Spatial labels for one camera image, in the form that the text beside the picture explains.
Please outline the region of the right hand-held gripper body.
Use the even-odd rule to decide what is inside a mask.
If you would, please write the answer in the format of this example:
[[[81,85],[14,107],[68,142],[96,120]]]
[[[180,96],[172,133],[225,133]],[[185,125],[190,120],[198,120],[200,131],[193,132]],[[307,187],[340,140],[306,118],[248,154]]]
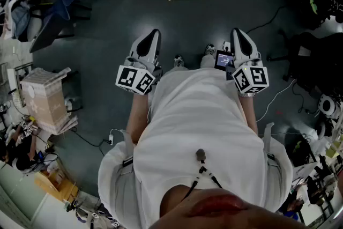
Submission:
[[[233,65],[232,76],[240,93],[256,94],[269,87],[267,67],[259,56],[256,44],[239,28],[230,34]]]

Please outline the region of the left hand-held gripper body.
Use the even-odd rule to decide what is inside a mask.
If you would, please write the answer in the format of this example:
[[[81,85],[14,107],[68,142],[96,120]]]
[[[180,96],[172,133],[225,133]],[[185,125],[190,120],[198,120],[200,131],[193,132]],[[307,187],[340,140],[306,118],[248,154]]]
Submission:
[[[146,95],[162,76],[158,57],[161,33],[153,29],[131,46],[124,64],[119,66],[115,85],[131,93]]]

